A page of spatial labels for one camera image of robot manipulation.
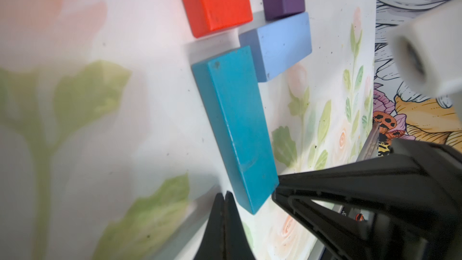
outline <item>floral printed surface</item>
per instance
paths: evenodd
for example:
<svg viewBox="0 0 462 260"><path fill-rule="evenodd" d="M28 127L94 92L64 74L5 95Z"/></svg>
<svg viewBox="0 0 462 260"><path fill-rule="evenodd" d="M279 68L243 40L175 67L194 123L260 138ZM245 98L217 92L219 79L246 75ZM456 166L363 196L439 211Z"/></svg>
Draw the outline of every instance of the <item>floral printed surface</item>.
<svg viewBox="0 0 462 260"><path fill-rule="evenodd" d="M377 0L374 121L383 124L379 155L390 153L392 139L400 137L447 144L462 151L462 125L448 96L431 99L412 91L400 78L386 40L396 25L449 0ZM387 127L384 120L397 123Z"/></svg>
<svg viewBox="0 0 462 260"><path fill-rule="evenodd" d="M372 86L375 0L305 1L313 53L259 84L280 174L354 161L372 106L392 108ZM0 8L2 256L192 259L232 187L190 66L245 26L197 40L182 0ZM314 236L270 199L238 209L257 259L307 259Z"/></svg>

